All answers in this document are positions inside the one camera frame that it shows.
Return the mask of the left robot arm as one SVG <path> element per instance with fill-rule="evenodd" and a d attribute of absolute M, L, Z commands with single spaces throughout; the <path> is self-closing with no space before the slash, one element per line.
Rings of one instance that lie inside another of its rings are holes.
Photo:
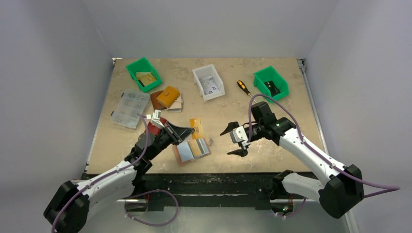
<path fill-rule="evenodd" d="M 152 167 L 151 160 L 170 145 L 179 145 L 194 129 L 169 121 L 161 127 L 145 124 L 130 153 L 112 169 L 89 180 L 60 185 L 43 216 L 53 233 L 77 233 L 97 211 L 119 199 L 138 199 L 145 192 L 141 177 Z"/>

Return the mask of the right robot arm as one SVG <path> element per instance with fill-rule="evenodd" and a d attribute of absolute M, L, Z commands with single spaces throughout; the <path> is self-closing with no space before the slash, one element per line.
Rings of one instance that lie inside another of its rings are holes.
<path fill-rule="evenodd" d="M 254 118 L 252 125 L 244 127 L 230 122 L 222 132 L 239 145 L 231 154 L 244 157 L 250 143 L 265 138 L 293 154 L 315 175 L 309 178 L 291 170 L 281 172 L 273 178 L 272 188 L 264 191 L 269 199 L 301 195 L 320 203 L 333 218 L 342 217 L 364 199 L 363 184 L 359 182 L 362 173 L 357 166 L 346 166 L 326 155 L 300 135 L 297 125 L 288 118 L 276 118 L 266 102 L 253 104 L 250 114 Z"/>

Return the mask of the gold credit card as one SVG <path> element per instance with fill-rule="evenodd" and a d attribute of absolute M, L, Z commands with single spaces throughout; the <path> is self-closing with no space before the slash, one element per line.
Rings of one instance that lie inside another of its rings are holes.
<path fill-rule="evenodd" d="M 192 133 L 192 139 L 205 138 L 205 132 L 201 118 L 191 118 L 189 120 L 189 123 L 190 127 L 194 129 L 194 132 Z"/>

